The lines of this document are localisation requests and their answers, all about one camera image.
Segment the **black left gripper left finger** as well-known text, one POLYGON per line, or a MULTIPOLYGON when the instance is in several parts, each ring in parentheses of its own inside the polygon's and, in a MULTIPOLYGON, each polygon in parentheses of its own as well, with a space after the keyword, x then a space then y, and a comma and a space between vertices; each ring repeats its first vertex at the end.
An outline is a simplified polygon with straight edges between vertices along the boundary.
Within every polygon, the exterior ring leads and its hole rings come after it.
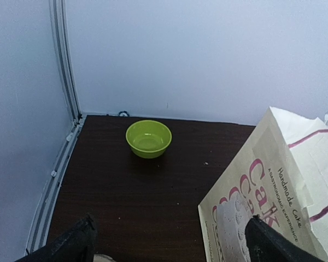
POLYGON ((19 261, 93 261, 96 238, 96 223, 88 214, 53 242, 19 261))

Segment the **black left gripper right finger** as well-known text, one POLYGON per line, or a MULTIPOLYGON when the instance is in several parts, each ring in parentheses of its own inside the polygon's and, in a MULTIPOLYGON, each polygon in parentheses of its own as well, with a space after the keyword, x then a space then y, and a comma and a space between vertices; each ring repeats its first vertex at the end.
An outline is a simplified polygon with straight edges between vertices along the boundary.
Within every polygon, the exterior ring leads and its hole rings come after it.
POLYGON ((321 261, 291 243, 258 215, 254 215, 247 223, 245 239, 251 261, 321 261))

